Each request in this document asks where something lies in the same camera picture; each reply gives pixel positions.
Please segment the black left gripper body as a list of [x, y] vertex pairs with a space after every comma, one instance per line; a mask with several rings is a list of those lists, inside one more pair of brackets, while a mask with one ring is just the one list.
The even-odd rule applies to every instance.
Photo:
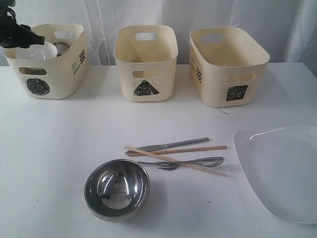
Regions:
[[0, 1], [0, 46], [5, 49], [21, 47], [21, 27], [17, 24], [16, 13], [13, 10], [14, 0]]

